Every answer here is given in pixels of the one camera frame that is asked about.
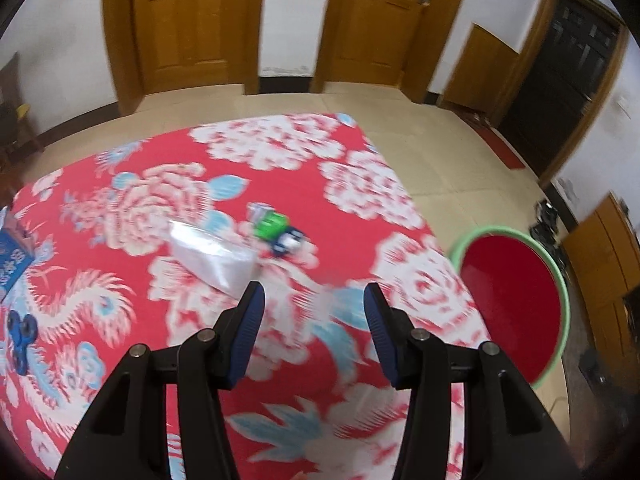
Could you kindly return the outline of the red basin green rim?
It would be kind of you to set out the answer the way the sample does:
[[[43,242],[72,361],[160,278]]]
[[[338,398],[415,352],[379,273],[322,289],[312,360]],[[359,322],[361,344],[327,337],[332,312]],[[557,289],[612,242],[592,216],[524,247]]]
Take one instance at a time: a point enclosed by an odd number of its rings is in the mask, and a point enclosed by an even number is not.
[[[534,388],[560,362],[570,331],[570,298],[546,248],[508,226],[459,237],[449,260],[483,318],[490,339]]]

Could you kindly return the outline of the blue fidget spinner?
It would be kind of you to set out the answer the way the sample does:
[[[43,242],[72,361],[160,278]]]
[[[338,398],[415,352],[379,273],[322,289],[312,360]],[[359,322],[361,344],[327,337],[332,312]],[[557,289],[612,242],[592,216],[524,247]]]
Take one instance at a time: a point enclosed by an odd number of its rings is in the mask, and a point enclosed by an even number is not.
[[[38,322],[32,314],[19,315],[9,310],[6,328],[12,341],[11,361],[15,373],[26,376],[28,373],[27,350],[38,338]]]

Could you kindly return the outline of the red floral tablecloth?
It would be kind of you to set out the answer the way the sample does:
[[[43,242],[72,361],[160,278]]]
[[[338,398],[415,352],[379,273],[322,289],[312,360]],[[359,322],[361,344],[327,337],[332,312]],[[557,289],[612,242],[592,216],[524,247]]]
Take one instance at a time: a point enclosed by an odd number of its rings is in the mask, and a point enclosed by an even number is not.
[[[248,203],[288,216],[302,248],[273,255]],[[171,257],[172,219],[257,254],[265,315],[245,377],[221,397],[245,479],[390,478],[409,396],[378,364],[367,284],[443,341],[488,336],[397,174],[345,114],[235,119],[125,144],[25,186],[14,210],[35,260],[1,310],[32,314],[38,338],[26,376],[1,338],[1,417],[44,474],[133,344],[181,344],[234,306]]]

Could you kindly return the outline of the wooden sideboard cabinet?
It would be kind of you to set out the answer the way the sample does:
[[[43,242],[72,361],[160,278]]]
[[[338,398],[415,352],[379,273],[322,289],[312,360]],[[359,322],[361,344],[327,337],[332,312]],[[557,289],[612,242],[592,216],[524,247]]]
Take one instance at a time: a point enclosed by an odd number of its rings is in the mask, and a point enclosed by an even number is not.
[[[561,242],[584,302],[588,332],[621,386],[639,389],[639,327],[627,296],[639,286],[639,242],[620,201],[608,194]]]

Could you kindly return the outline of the clear plastic bag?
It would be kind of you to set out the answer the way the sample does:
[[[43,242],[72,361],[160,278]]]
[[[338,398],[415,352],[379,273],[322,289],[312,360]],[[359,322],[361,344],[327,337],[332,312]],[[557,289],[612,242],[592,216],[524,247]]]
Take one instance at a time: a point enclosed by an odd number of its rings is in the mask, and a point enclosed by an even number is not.
[[[235,244],[192,224],[169,220],[171,257],[205,284],[239,299],[257,266],[253,249]]]

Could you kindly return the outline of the black shoes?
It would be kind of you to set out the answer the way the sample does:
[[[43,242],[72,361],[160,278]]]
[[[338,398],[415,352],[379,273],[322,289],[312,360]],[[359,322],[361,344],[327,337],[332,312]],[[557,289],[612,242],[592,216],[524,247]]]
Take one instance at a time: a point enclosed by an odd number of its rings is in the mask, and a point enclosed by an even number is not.
[[[536,203],[536,222],[528,229],[529,235],[533,237],[555,261],[561,271],[566,268],[566,260],[562,248],[558,242],[558,220],[557,211],[546,198]]]

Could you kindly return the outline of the blue white milk carton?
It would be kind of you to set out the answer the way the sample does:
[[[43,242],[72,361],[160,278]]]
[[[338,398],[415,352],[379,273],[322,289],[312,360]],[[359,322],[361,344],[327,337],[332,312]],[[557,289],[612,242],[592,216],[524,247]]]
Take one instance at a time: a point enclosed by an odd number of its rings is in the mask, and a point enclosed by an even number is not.
[[[8,206],[0,214],[0,299],[35,260],[35,242]]]

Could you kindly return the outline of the green toy car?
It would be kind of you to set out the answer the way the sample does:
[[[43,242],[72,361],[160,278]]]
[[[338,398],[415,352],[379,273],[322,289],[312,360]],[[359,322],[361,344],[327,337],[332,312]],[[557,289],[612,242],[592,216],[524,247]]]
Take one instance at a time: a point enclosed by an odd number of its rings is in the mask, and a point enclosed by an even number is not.
[[[253,226],[254,235],[266,242],[276,257],[298,252],[306,240],[305,233],[292,226],[288,216],[268,204],[248,203],[247,220]]]

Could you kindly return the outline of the red doormat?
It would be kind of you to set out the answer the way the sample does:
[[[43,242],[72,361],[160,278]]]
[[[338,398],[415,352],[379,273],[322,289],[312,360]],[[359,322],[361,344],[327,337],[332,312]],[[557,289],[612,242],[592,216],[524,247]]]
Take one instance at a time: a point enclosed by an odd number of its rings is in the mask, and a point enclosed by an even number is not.
[[[510,170],[525,168],[524,162],[512,151],[512,148],[506,144],[506,141],[503,141],[500,136],[495,133],[485,118],[479,114],[465,112],[464,110],[457,112],[457,115],[488,145],[488,148],[501,160],[506,168]]]

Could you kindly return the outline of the wooden chair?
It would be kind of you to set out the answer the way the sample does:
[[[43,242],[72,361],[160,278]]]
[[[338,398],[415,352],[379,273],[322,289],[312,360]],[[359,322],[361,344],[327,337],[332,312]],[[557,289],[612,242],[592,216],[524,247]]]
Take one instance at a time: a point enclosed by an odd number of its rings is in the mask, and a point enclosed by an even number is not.
[[[44,146],[29,118],[30,105],[18,80],[20,55],[15,52],[1,69],[1,167],[17,165]]]

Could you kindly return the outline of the small wooden cabinet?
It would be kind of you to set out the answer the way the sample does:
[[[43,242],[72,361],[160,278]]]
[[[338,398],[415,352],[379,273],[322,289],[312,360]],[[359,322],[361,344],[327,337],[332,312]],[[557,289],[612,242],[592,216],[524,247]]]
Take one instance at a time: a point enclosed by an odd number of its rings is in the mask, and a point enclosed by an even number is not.
[[[442,105],[492,112],[517,59],[518,52],[474,24],[442,94]]]

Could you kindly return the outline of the dark entrance door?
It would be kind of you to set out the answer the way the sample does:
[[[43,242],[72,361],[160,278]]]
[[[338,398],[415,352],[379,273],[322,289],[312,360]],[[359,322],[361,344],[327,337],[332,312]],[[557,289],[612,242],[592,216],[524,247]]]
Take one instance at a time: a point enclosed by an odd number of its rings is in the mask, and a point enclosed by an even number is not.
[[[568,161],[596,119],[628,39],[622,18],[598,0],[540,0],[488,119],[541,184]]]

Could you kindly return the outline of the left wooden door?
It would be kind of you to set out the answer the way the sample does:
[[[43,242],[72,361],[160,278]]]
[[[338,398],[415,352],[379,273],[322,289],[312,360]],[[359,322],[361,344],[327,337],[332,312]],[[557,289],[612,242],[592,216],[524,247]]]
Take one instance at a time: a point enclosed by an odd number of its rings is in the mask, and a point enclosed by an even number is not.
[[[242,84],[258,90],[262,0],[102,0],[119,110],[145,96]]]

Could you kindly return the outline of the wooden door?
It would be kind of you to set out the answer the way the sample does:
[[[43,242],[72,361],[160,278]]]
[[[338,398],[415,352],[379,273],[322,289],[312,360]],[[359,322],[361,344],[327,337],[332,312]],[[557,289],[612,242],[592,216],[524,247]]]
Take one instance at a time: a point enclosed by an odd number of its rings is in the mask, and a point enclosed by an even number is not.
[[[242,84],[258,90],[262,0],[102,0],[119,110],[145,96]]]
[[[380,84],[424,101],[462,0],[328,0],[310,84]]]

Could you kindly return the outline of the right wooden door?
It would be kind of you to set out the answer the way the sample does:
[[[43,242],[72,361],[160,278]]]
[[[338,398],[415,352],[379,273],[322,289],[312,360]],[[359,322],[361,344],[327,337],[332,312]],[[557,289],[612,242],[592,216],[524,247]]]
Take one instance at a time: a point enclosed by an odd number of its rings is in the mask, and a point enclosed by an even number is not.
[[[310,84],[380,84],[424,101],[462,0],[328,0]]]

